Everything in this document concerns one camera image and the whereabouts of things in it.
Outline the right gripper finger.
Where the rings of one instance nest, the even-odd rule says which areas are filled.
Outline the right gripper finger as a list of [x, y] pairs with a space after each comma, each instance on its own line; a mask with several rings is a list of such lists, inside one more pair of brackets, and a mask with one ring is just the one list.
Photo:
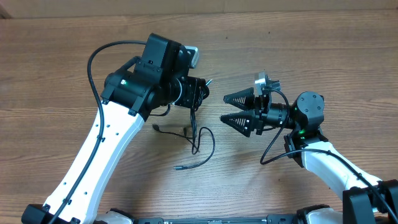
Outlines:
[[236, 93], [228, 94], [223, 97], [223, 101], [226, 104], [235, 106], [244, 111], [254, 109], [254, 100], [255, 96], [253, 87], [238, 91]]
[[251, 135], [257, 124], [254, 110], [225, 114], [220, 117], [220, 120], [246, 137]]

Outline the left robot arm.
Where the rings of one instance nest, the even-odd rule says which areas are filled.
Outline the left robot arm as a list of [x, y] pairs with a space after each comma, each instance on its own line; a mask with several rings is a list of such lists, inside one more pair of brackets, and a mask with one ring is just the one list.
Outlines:
[[176, 105], [197, 109], [208, 96], [202, 78], [188, 72], [198, 63], [196, 47], [151, 34], [140, 57], [133, 57], [95, 93], [98, 112], [68, 172], [43, 204], [30, 204], [22, 223], [133, 223], [129, 214], [112, 209], [98, 213], [106, 185], [122, 154], [151, 112]]

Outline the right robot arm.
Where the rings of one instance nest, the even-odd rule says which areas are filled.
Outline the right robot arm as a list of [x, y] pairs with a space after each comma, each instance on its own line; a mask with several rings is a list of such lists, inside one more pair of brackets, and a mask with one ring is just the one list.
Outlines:
[[301, 208], [295, 214], [281, 215], [277, 223], [397, 223], [397, 180], [381, 180], [342, 156], [324, 136], [324, 98], [313, 91], [301, 93], [292, 105], [273, 103], [275, 88], [263, 88], [259, 96], [248, 88], [224, 96], [223, 101], [241, 112], [226, 114], [220, 120], [248, 137], [275, 128], [289, 129], [284, 136], [285, 152], [271, 159], [261, 157], [262, 165], [283, 157], [318, 176], [343, 202], [342, 212], [328, 205]]

